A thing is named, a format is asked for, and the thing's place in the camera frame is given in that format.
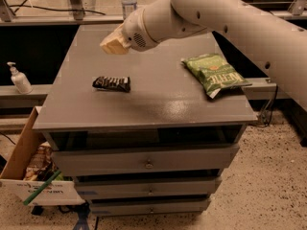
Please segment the white gripper with grille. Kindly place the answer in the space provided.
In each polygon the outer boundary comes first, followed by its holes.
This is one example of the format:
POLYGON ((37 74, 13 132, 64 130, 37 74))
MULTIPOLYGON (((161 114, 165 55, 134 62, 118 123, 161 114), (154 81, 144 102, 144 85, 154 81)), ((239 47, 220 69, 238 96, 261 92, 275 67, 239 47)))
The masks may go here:
POLYGON ((109 55, 125 55, 130 47, 144 52, 157 46, 150 37, 144 22, 144 9, 132 12, 111 34, 100 43, 100 47, 109 55))

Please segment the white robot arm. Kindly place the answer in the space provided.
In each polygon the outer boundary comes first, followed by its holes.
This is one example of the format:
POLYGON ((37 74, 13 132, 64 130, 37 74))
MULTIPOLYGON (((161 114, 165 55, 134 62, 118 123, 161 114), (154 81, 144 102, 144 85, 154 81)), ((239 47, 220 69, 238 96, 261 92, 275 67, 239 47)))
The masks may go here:
POLYGON ((101 47, 123 55, 210 31, 224 36, 307 109, 307 31, 242 0, 157 0, 132 12, 101 47))

